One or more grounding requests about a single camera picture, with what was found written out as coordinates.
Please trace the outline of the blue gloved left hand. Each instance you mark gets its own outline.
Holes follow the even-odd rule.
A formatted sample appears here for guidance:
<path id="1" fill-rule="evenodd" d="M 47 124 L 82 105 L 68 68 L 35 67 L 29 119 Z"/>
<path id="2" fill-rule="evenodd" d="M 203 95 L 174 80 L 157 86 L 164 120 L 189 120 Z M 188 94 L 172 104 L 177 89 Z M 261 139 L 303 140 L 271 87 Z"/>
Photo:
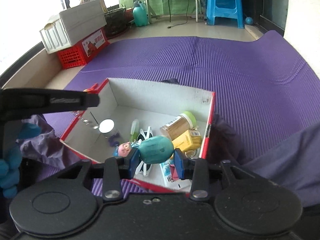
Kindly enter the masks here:
<path id="1" fill-rule="evenodd" d="M 17 140 L 37 137 L 41 129 L 35 124 L 21 121 L 10 121 L 4 126 L 4 138 L 1 146 L 1 191 L 6 199 L 12 199 L 17 194 L 17 184 L 20 181 L 19 167 L 22 162 L 22 154 Z"/>

